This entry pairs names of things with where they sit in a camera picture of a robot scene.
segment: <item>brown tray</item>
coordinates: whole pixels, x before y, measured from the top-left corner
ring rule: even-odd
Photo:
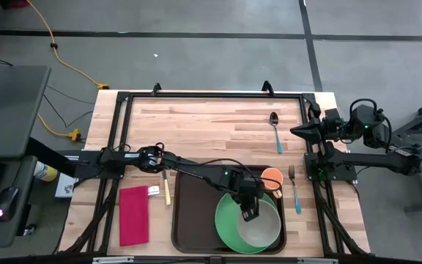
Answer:
[[[268,166],[248,166],[260,175]],[[219,238],[214,216],[219,200],[225,193],[209,186],[204,180],[177,173],[175,178],[172,243],[183,253],[238,254]],[[260,254],[277,254],[286,245],[283,199],[270,195],[281,218],[281,233],[273,244]]]

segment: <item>knife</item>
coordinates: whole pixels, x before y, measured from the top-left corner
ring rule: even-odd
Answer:
[[[169,182],[167,181],[167,172],[162,171],[162,178],[164,179],[164,189],[166,190],[166,205],[170,205],[170,191],[169,191]]]

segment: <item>blue handle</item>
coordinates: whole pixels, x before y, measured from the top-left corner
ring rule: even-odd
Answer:
[[[278,153],[282,154],[283,147],[281,146],[281,143],[279,142],[279,136],[278,136],[278,130],[275,127],[275,133],[276,133],[276,146],[278,146]]]
[[[296,212],[302,213],[302,209],[300,208],[299,198],[297,198],[297,188],[294,186],[294,201],[296,203]]]

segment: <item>concrete floor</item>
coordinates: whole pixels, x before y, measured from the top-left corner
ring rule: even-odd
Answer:
[[[302,34],[297,0],[34,0],[55,30],[104,32],[194,32]],[[314,34],[422,35],[419,0],[306,0]],[[0,10],[0,29],[45,30],[30,8]],[[57,37],[59,53],[113,89],[258,90],[269,80],[280,91],[314,91],[305,40],[204,38]],[[50,65],[49,84],[93,102],[95,85],[60,65],[48,37],[0,36],[0,59],[14,65]],[[323,90],[335,92],[342,116],[361,97],[373,98],[393,128],[410,120],[422,106],[422,42],[314,41]],[[47,89],[47,97],[70,122],[90,111]],[[47,122],[67,131],[44,102]],[[86,133],[90,117],[70,127]],[[33,136],[56,150],[78,150],[36,122]],[[352,152],[371,153],[362,143]],[[360,202],[373,253],[422,260],[422,213],[405,216],[403,207],[420,202],[415,177],[369,169],[360,175]],[[0,257],[50,254],[62,231],[66,204],[41,207],[39,232],[0,249]]]

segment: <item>computer mouse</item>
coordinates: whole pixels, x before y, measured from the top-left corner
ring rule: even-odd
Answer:
[[[19,189],[8,187],[0,192],[0,222],[10,221],[15,213]]]

